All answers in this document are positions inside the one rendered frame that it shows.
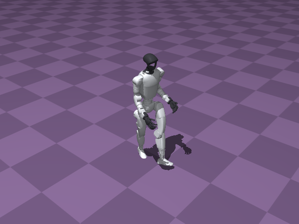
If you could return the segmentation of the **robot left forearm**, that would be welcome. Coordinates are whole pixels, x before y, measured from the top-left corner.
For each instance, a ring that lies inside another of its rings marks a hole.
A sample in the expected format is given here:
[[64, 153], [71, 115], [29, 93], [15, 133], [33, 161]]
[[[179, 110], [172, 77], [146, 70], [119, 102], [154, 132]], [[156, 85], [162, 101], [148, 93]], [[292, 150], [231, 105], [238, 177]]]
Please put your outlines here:
[[168, 98], [169, 96], [163, 91], [161, 86], [158, 89], [157, 94], [159, 94], [162, 97], [163, 100], [165, 100], [166, 102], [169, 102], [169, 98]]

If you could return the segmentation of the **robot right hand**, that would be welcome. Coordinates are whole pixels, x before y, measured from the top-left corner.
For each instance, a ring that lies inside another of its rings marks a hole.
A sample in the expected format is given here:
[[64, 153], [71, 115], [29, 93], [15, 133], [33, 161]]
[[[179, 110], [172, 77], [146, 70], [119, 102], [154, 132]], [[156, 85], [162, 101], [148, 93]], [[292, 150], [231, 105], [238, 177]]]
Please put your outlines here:
[[151, 119], [148, 117], [148, 114], [146, 112], [143, 112], [144, 114], [144, 117], [143, 117], [143, 120], [145, 120], [145, 123], [146, 125], [151, 129], [151, 130], [154, 130], [156, 128], [156, 126], [154, 125], [157, 125], [157, 124], [154, 124], [151, 120], [155, 121], [154, 119]]

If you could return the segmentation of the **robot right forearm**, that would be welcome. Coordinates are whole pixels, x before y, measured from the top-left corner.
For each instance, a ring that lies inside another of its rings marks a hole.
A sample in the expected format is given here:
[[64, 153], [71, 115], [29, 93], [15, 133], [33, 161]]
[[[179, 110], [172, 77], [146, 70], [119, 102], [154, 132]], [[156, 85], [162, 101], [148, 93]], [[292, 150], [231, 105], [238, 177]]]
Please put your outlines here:
[[141, 117], [143, 118], [143, 117], [144, 117], [143, 112], [145, 112], [145, 110], [144, 110], [144, 108], [143, 108], [142, 102], [137, 102], [135, 96], [133, 97], [133, 99], [134, 99], [134, 103], [135, 103], [135, 106], [136, 106], [137, 109], [138, 109], [139, 114], [140, 114]]

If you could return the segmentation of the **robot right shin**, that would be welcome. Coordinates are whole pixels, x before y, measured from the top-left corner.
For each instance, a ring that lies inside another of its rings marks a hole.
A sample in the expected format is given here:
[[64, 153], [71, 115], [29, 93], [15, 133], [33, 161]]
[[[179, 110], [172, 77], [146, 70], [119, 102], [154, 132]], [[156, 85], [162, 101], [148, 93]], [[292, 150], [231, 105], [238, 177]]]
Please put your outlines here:
[[138, 141], [138, 144], [139, 144], [139, 150], [141, 150], [141, 149], [143, 150], [143, 145], [144, 145], [145, 137], [144, 136], [139, 137], [138, 130], [136, 131], [136, 133], [137, 133], [137, 135], [136, 135], [137, 141]]

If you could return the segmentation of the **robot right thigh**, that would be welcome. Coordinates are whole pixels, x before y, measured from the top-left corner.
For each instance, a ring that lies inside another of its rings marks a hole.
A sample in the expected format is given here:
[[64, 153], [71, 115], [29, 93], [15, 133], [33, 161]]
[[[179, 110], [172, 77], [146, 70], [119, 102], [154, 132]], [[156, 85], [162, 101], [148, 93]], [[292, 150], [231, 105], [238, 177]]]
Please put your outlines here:
[[138, 110], [134, 111], [134, 117], [137, 119], [136, 125], [138, 128], [139, 137], [145, 136], [146, 123], [145, 120], [143, 120], [143, 118], [139, 114]]

